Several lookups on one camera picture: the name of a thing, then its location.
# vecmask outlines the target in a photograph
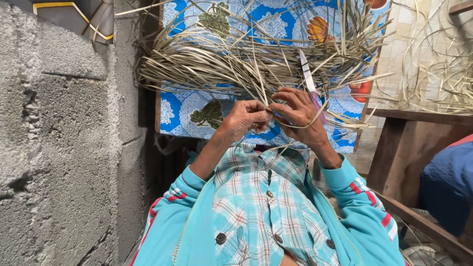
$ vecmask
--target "brown button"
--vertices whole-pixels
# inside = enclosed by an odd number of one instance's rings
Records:
[[[327,246],[331,249],[335,249],[335,243],[331,239],[327,239]]]
[[[274,239],[276,239],[276,241],[278,241],[280,244],[282,244],[282,237],[279,236],[278,234],[274,235]]]
[[[219,233],[215,238],[215,242],[219,245],[223,245],[227,241],[227,236],[224,233]]]

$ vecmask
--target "blue floral tablecloth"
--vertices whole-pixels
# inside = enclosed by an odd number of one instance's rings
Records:
[[[374,20],[383,15],[389,9],[388,0],[377,0],[376,9],[371,9]],[[199,4],[204,10],[211,8],[211,3],[194,1]],[[224,2],[229,6],[229,10],[238,14],[243,18],[248,18],[245,14],[245,8],[249,4],[249,0],[215,0],[215,4]],[[363,7],[363,2],[358,0],[360,8]],[[178,13],[186,6],[191,5],[188,0],[176,0],[164,5],[163,21],[164,25],[169,24]],[[292,7],[300,5],[297,0],[256,0],[249,10],[251,17],[257,21],[262,21],[268,17],[274,16],[261,25],[265,30],[272,34],[275,38],[297,39],[297,40],[320,40],[321,36],[310,30],[314,26],[324,26],[324,23],[329,27],[328,33],[323,38],[340,38],[340,23],[336,10],[336,1],[322,0],[303,7],[295,8],[288,12],[283,11]],[[201,11],[192,6],[183,12],[179,18],[184,18],[184,22],[174,29],[171,34],[175,34],[184,27],[191,27],[196,20],[199,19]],[[385,22],[386,18],[381,19],[381,24]],[[231,27],[238,28],[246,32],[248,25],[245,23],[238,23],[236,20],[228,19]],[[372,69],[363,73],[363,76],[372,75]],[[368,83],[361,83],[349,85],[342,89],[336,90],[334,93],[349,95],[350,93],[367,93],[369,88]],[[169,134],[175,136],[185,136],[194,138],[208,139],[212,136],[215,130],[209,124],[194,123],[190,119],[190,114],[195,110],[202,110],[202,108],[213,99],[218,99],[221,105],[221,112],[226,116],[235,101],[238,100],[235,96],[212,94],[212,96],[203,91],[179,90],[179,93],[161,92],[161,125],[160,132],[162,134]],[[332,97],[329,100],[329,109],[333,112],[344,114],[349,117],[360,119],[361,111],[366,102],[366,98],[361,97]],[[337,152],[353,153],[355,145],[356,133],[344,133],[347,130],[335,129],[331,126],[326,126],[327,134],[333,147]],[[262,132],[260,135],[251,134],[245,142],[264,144],[270,146],[282,146],[289,143],[292,139],[280,130],[279,126],[274,122],[270,122],[268,130]],[[303,144],[294,145],[293,148],[305,148]]]

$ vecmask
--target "concrete wall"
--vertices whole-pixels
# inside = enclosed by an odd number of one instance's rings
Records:
[[[0,0],[0,265],[121,265],[140,237],[135,19],[116,19],[115,44],[95,53]]]

